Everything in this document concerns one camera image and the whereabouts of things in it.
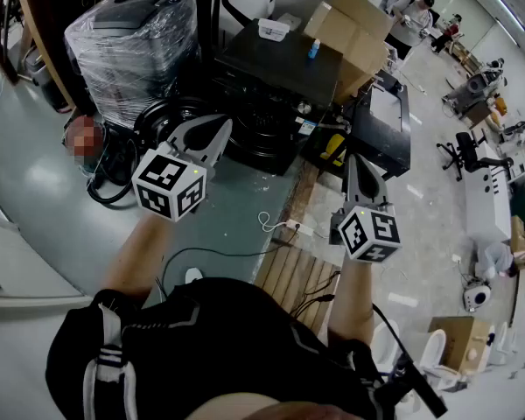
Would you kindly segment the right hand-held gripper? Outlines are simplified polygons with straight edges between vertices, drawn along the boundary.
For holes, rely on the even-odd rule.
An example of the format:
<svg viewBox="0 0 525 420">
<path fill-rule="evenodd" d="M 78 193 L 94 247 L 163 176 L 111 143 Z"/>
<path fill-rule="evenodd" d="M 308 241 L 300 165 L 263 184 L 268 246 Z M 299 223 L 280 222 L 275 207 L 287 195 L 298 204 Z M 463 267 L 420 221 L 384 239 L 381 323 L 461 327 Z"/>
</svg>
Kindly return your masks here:
<svg viewBox="0 0 525 420">
<path fill-rule="evenodd" d="M 385 180 L 359 154 L 345 161 L 343 205 L 332 213 L 330 243 L 362 263 L 384 263 L 402 247 Z"/>
</svg>

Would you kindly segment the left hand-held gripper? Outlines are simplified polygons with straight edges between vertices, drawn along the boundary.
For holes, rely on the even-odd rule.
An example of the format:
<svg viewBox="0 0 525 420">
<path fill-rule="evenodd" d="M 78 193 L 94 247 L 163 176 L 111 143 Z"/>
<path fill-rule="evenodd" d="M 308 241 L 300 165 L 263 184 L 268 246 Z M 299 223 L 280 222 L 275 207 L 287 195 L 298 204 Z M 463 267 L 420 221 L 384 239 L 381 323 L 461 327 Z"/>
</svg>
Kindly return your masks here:
<svg viewBox="0 0 525 420">
<path fill-rule="evenodd" d="M 232 128 L 228 115 L 203 115 L 147 150 L 132 176 L 138 205 L 172 222 L 190 213 L 206 197 Z"/>
</svg>

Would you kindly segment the person's left forearm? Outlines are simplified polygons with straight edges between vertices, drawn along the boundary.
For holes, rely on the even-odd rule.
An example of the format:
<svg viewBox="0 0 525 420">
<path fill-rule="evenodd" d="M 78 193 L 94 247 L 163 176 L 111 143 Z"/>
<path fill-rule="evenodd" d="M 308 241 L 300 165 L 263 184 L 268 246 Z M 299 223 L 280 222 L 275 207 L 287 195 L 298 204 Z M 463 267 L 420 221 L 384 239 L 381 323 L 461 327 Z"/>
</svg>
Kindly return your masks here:
<svg viewBox="0 0 525 420">
<path fill-rule="evenodd" d="M 142 307 L 156 284 L 175 227 L 169 220 L 146 214 L 108 267 L 102 288 L 118 291 Z"/>
</svg>

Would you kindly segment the person's right forearm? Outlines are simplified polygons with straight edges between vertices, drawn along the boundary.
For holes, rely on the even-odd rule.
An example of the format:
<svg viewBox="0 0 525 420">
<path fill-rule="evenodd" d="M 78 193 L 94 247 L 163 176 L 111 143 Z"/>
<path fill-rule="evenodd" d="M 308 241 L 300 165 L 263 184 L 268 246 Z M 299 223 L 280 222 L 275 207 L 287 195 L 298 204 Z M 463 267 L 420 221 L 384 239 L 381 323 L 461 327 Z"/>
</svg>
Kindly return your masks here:
<svg viewBox="0 0 525 420">
<path fill-rule="evenodd" d="M 349 340 L 371 344 L 375 329 L 372 281 L 370 263 L 345 256 L 327 325 L 329 347 Z"/>
</svg>

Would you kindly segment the white power strip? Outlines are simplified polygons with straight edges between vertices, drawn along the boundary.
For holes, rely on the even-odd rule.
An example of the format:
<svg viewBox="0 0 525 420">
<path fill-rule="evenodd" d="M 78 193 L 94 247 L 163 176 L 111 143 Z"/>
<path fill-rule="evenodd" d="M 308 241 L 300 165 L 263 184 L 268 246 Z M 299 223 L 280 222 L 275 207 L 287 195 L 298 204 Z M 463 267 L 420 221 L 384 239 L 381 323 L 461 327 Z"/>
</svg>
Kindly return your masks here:
<svg viewBox="0 0 525 420">
<path fill-rule="evenodd" d="M 286 227 L 290 228 L 292 230 L 297 231 L 301 235 L 307 235 L 307 236 L 313 236 L 314 235 L 314 229 L 311 227 L 306 226 L 305 224 L 298 222 L 293 219 L 289 219 L 286 221 Z"/>
</svg>

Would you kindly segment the black sink cabinet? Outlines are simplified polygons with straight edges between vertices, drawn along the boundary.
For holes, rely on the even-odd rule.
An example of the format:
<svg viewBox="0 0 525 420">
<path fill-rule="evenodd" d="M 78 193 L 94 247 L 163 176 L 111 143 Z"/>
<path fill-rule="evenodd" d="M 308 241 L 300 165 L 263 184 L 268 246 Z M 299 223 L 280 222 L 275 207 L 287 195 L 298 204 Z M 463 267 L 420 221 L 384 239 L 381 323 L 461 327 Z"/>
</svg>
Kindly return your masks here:
<svg viewBox="0 0 525 420">
<path fill-rule="evenodd" d="M 366 91 L 349 104 L 351 149 L 378 166 L 385 180 L 410 170 L 411 132 L 408 89 L 381 70 Z"/>
</svg>

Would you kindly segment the white toilet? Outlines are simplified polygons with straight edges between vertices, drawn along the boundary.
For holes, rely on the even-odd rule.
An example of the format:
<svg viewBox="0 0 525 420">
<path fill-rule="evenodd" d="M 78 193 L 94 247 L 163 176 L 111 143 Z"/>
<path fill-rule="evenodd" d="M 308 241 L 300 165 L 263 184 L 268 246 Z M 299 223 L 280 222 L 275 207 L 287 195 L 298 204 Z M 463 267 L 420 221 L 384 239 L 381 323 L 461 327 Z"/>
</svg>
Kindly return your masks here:
<svg viewBox="0 0 525 420">
<path fill-rule="evenodd" d="M 384 321 L 374 328 L 370 349 L 377 370 L 389 374 L 400 351 L 398 342 Z"/>
<path fill-rule="evenodd" d="M 444 330 L 437 329 L 426 333 L 423 351 L 420 353 L 417 365 L 430 386 L 437 391 L 454 388 L 461 378 L 458 371 L 442 364 L 445 344 Z"/>
</svg>

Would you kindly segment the white round device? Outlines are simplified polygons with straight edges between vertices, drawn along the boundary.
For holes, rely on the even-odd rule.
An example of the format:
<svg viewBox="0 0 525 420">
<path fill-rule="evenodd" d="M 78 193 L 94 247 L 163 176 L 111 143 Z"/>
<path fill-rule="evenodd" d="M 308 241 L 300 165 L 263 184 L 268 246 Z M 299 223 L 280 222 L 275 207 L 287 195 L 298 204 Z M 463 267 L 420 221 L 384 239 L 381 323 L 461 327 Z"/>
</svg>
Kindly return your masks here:
<svg viewBox="0 0 525 420">
<path fill-rule="evenodd" d="M 485 282 L 468 283 L 463 290 L 463 306 L 467 312 L 476 312 L 491 297 L 491 286 Z"/>
</svg>

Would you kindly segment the plastic-wrapped dark appliance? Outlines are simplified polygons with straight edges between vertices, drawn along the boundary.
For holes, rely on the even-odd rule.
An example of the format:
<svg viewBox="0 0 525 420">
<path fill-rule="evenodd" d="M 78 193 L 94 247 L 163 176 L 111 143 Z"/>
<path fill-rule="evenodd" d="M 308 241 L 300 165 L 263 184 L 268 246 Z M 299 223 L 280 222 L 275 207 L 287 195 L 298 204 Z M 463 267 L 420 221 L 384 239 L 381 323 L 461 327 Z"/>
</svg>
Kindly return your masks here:
<svg viewBox="0 0 525 420">
<path fill-rule="evenodd" d="M 196 0 L 102 0 L 65 39 L 103 119 L 132 129 L 198 51 Z"/>
</svg>

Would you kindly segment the small cardboard box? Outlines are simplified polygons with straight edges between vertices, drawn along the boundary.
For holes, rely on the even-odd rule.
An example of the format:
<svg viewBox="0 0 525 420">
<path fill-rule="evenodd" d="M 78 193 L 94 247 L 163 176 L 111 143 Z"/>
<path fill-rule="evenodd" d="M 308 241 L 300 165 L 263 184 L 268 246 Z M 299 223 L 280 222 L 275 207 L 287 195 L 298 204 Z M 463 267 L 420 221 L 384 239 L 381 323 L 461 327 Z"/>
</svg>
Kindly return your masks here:
<svg viewBox="0 0 525 420">
<path fill-rule="evenodd" d="M 491 332 L 491 325 L 473 316 L 434 317 L 429 331 L 443 330 L 445 346 L 441 364 L 462 375 L 476 373 Z"/>
</svg>

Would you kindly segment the black battery pack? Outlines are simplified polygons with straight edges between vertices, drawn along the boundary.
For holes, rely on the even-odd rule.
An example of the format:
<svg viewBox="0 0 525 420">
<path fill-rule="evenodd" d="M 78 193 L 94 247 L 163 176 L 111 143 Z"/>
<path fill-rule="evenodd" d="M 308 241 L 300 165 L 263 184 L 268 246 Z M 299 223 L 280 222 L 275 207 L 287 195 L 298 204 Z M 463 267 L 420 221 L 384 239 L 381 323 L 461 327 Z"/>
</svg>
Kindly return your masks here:
<svg viewBox="0 0 525 420">
<path fill-rule="evenodd" d="M 412 390 L 423 401 L 430 413 L 439 419 L 447 412 L 442 398 L 436 394 L 426 378 L 417 369 L 407 352 L 402 352 L 389 377 L 393 404 L 398 404 Z"/>
</svg>

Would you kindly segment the white platform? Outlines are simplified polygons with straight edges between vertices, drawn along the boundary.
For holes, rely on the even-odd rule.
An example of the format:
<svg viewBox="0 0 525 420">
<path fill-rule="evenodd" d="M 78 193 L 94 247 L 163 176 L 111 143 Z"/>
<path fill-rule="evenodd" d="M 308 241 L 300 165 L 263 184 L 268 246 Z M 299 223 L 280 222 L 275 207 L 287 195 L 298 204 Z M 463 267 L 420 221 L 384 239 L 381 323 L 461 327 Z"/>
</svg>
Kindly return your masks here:
<svg viewBox="0 0 525 420">
<path fill-rule="evenodd" d="M 88 303 L 23 238 L 0 218 L 0 309 L 73 307 Z"/>
</svg>

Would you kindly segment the person's black shirt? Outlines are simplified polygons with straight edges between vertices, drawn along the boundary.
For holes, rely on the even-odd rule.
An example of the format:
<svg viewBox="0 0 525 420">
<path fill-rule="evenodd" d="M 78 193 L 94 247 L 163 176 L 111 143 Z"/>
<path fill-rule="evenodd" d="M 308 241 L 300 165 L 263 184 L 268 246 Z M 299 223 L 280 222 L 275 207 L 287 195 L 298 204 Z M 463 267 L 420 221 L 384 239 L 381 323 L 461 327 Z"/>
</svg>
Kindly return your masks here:
<svg viewBox="0 0 525 420">
<path fill-rule="evenodd" d="M 266 292 L 230 278 L 178 286 L 144 309 L 101 290 L 66 315 L 45 380 L 66 420 L 186 420 L 240 394 L 395 418 L 375 397 L 382 381 L 367 345 L 325 346 Z"/>
</svg>

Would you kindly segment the large cardboard box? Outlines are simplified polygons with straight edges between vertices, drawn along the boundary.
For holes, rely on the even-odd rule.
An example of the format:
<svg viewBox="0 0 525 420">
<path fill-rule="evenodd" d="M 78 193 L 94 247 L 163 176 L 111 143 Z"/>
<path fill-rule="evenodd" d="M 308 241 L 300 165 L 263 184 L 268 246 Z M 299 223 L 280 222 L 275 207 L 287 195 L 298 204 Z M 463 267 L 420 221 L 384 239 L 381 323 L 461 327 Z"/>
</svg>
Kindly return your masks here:
<svg viewBox="0 0 525 420">
<path fill-rule="evenodd" d="M 368 0 L 325 0 L 304 34 L 342 54 L 334 100 L 341 104 L 371 80 L 389 55 L 384 39 L 393 22 Z"/>
</svg>

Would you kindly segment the wooden frame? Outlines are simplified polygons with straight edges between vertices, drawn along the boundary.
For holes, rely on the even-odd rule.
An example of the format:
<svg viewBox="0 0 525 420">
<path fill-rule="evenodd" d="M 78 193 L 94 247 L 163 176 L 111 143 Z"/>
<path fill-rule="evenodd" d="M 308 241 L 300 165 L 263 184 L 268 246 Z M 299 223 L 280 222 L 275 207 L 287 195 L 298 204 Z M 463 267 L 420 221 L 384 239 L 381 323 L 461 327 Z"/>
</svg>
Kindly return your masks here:
<svg viewBox="0 0 525 420">
<path fill-rule="evenodd" d="M 54 26 L 48 1 L 20 0 L 20 3 L 25 24 L 30 30 L 32 39 L 35 41 L 50 75 L 66 100 L 68 107 L 75 109 L 74 100 L 63 82 L 66 71 L 60 56 L 63 43 Z"/>
</svg>

